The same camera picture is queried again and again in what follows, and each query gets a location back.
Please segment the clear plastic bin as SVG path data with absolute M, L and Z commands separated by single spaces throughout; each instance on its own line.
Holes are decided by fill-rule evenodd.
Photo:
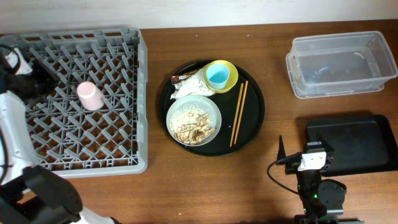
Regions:
M 377 92 L 397 77 L 396 61 L 379 31 L 297 37 L 285 60 L 299 99 Z

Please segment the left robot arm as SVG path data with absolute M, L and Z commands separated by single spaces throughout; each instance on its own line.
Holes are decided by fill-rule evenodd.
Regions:
M 1 223 L 116 223 L 83 206 L 76 188 L 40 166 L 25 120 L 59 78 L 16 46 L 1 45 Z

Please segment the grey plastic dishwasher rack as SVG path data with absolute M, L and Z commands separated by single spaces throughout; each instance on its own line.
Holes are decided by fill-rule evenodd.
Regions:
M 139 174 L 147 168 L 147 46 L 136 28 L 5 35 L 1 43 L 37 58 L 59 77 L 26 104 L 40 166 L 63 178 Z M 86 110 L 76 89 L 94 83 L 104 105 Z

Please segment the food scraps on plate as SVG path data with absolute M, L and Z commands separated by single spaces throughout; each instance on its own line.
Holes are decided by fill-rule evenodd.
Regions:
M 173 112 L 169 126 L 178 142 L 192 146 L 204 143 L 216 131 L 209 113 L 196 104 L 183 105 Z

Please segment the crumpled white napkin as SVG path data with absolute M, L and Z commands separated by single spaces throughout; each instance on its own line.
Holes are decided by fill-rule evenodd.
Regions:
M 176 85 L 174 93 L 171 94 L 171 99 L 180 99 L 184 96 L 188 95 L 201 95 L 201 96 L 211 96 L 214 95 L 215 92 L 211 90 L 207 84 L 205 83 L 204 79 L 204 68 L 201 72 L 202 80 L 197 80 L 196 78 L 190 77 L 187 80 L 184 80 Z

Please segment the right wooden chopstick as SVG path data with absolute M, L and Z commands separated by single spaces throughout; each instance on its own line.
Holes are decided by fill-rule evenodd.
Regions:
M 236 116 L 236 128 L 235 128 L 235 134 L 234 134 L 234 138 L 233 138 L 233 144 L 236 144 L 237 139 L 238 139 L 238 135 L 239 135 L 239 129 L 241 126 L 241 120 L 243 117 L 243 110 L 244 110 L 244 105 L 245 105 L 245 101 L 246 101 L 246 93 L 247 93 L 247 89 L 248 89 L 248 81 L 245 82 L 245 84 L 242 84 L 242 90 L 239 93 L 239 110 L 238 110 L 238 115 Z

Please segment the pink cup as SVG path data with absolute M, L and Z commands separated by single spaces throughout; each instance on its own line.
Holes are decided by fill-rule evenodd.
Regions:
M 94 111 L 103 107 L 104 95 L 92 82 L 82 82 L 76 89 L 82 106 L 86 110 Z

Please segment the light blue cup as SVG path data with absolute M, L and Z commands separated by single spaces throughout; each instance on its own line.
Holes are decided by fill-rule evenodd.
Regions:
M 206 79 L 212 88 L 223 89 L 229 79 L 229 70 L 227 66 L 215 63 L 207 68 Z

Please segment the black rectangular bin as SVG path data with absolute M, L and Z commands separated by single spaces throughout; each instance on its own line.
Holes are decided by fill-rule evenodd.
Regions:
M 397 170 L 396 139 L 383 115 L 313 120 L 307 139 L 323 140 L 335 152 L 324 177 Z

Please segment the yellow bowl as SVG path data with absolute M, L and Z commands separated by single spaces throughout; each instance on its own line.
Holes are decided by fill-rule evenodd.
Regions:
M 207 68 L 208 68 L 210 65 L 213 65 L 213 64 L 215 64 L 215 63 L 223 64 L 223 65 L 227 66 L 227 68 L 228 68 L 228 70 L 229 70 L 229 79 L 228 79 L 228 81 L 227 81 L 227 83 L 226 83 L 226 86 L 225 86 L 223 89 L 220 89 L 220 90 L 217 90 L 217 89 L 212 88 L 212 87 L 209 85 L 209 83 L 208 83 L 208 81 L 207 81 L 207 79 L 206 79 L 206 70 L 207 70 Z M 225 61 L 225 60 L 215 60 L 215 61 L 212 61 L 212 62 L 208 63 L 206 66 L 204 66 L 204 69 L 205 69 L 205 70 L 204 70 L 204 79 L 205 79 L 205 83 L 206 83 L 207 86 L 208 86 L 211 90 L 213 90 L 215 93 L 226 93 L 227 91 L 229 91 L 230 89 L 232 89 L 232 87 L 234 87 L 234 85 L 235 85 L 236 82 L 238 81 L 238 77 L 239 77 L 238 71 L 237 71 L 236 67 L 235 67 L 232 63 L 230 63 L 230 62 L 228 62 L 228 61 Z

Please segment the round black tray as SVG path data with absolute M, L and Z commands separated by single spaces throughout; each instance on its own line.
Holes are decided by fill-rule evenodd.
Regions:
M 234 153 L 248 145 L 258 134 L 265 115 L 265 101 L 259 85 L 255 79 L 244 69 L 236 66 L 239 77 L 238 82 L 226 93 L 215 94 L 210 99 L 217 105 L 221 112 L 221 130 L 210 143 L 202 146 L 178 145 L 186 151 L 201 156 L 223 156 Z M 230 146 L 234 116 L 238 101 L 240 84 L 244 85 L 246 94 L 243 106 L 243 115 L 239 126 L 236 144 Z

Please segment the grey plate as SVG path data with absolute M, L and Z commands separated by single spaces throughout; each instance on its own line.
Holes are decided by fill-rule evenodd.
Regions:
M 204 109 L 207 113 L 209 113 L 210 119 L 213 122 L 213 126 L 216 128 L 215 133 L 211 134 L 210 137 L 208 139 L 206 139 L 204 143 L 201 143 L 201 144 L 195 145 L 195 146 L 205 145 L 205 144 L 209 143 L 210 141 L 212 141 L 216 137 L 218 132 L 221 130 L 221 122 L 222 122 L 221 112 L 220 112 L 219 108 L 212 100 L 210 100 L 209 98 L 207 98 L 205 96 L 188 95 L 188 96 L 184 96 L 183 98 L 178 99 L 177 101 L 172 103 L 170 108 L 167 110 L 167 114 L 166 114 L 166 118 L 165 118 L 166 129 L 167 129 L 168 133 L 171 135 L 171 137 L 177 143 L 180 143 L 172 136 L 170 126 L 169 126 L 169 121 L 170 121 L 171 114 L 173 112 L 175 112 L 177 109 L 180 109 L 183 105 L 189 105 L 189 104 L 196 104 L 200 108 Z

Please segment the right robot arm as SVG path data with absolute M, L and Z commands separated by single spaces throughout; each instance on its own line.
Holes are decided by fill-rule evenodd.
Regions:
M 322 138 L 309 142 L 304 152 L 287 156 L 282 137 L 279 137 L 277 159 L 271 165 L 284 166 L 287 175 L 297 178 L 297 189 L 292 190 L 273 180 L 280 187 L 297 194 L 302 201 L 304 214 L 296 215 L 294 223 L 361 223 L 361 220 L 341 220 L 347 187 L 333 179 L 323 179 L 335 157 L 335 150 Z

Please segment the left wooden chopstick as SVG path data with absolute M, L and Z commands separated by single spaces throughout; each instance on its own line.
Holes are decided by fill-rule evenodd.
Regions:
M 237 119 L 238 119 L 239 107 L 240 107 L 240 102 L 241 102 L 241 98 L 242 98 L 242 94 L 243 94 L 243 86 L 244 86 L 244 84 L 241 83 L 238 101 L 237 101 L 237 105 L 236 105 L 236 112 L 234 115 L 233 129 L 232 129 L 231 139 L 230 139 L 230 143 L 229 143 L 230 147 L 232 147 L 233 141 L 234 141 L 234 134 L 235 134 L 235 130 L 236 130 L 236 123 L 237 123 Z

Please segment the wooden chopstick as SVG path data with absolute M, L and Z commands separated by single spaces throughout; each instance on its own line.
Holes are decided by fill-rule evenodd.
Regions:
M 243 94 L 243 86 L 244 86 L 244 84 L 241 83 L 238 101 L 237 101 L 237 105 L 236 105 L 236 112 L 234 115 L 233 129 L 232 129 L 231 139 L 230 139 L 230 143 L 229 143 L 230 147 L 232 147 L 233 141 L 234 141 L 234 134 L 235 134 L 235 130 L 236 130 L 236 123 L 237 123 L 237 119 L 238 119 L 239 107 L 240 107 L 240 102 L 241 102 L 241 98 L 242 98 L 242 94 Z
M 236 144 L 237 139 L 238 139 L 238 135 L 239 135 L 239 129 L 241 126 L 241 120 L 243 117 L 243 110 L 244 110 L 244 105 L 245 105 L 245 101 L 246 101 L 246 93 L 247 93 L 247 89 L 248 89 L 248 81 L 245 82 L 245 84 L 242 84 L 242 90 L 239 93 L 239 110 L 238 110 L 238 115 L 236 116 L 236 128 L 235 128 L 235 134 L 234 134 L 234 138 L 233 138 L 233 144 Z

